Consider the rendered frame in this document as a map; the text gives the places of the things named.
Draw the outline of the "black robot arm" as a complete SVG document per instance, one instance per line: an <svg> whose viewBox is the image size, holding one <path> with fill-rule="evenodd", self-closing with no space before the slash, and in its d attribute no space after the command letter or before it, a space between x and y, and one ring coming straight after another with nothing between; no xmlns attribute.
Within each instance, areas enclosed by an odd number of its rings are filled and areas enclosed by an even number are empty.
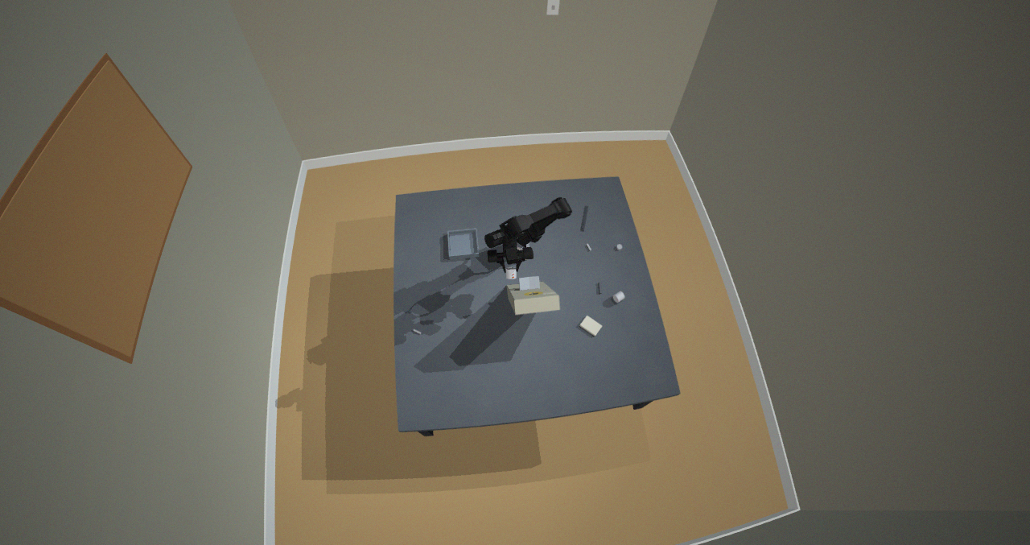
<svg viewBox="0 0 1030 545"><path fill-rule="evenodd" d="M514 216L503 222L503 225L499 225L501 229L496 230L496 232L485 234L484 240L489 248L503 243L513 243L516 240L517 243L526 247L530 242L537 243L543 237L542 234L545 233L546 227L551 225L552 222L569 217L570 215L571 208L569 203L566 203L566 199L557 197L557 199L552 201L550 206L546 206L530 215ZM505 223L508 224L505 225ZM519 263L519 260L525 258L523 250L517 250L517 245L513 245L513 247L505 246L503 256L507 260L508 265Z"/></svg>

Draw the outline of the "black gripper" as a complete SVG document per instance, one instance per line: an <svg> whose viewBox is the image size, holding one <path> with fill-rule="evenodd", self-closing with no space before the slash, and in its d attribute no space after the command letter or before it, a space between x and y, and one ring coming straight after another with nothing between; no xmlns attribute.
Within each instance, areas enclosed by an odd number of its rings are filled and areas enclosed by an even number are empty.
<svg viewBox="0 0 1030 545"><path fill-rule="evenodd" d="M504 250L505 246L513 247L513 245L517 245L517 240L515 242L513 242L513 243L503 243L503 250ZM523 262L523 260L533 259L534 258L534 252L533 252L531 247L525 247L525 248L522 248L522 250L523 250L523 253L525 253L525 258L523 258L522 260L519 260L519 263L516 266L517 267L517 272L518 272L520 263ZM504 257L503 253L497 253L496 250L489 250L489 251L487 251L487 262L496 262L496 263L500 263L500 265L503 267L503 270L505 272L505 263L504 263L503 257Z"/></svg>

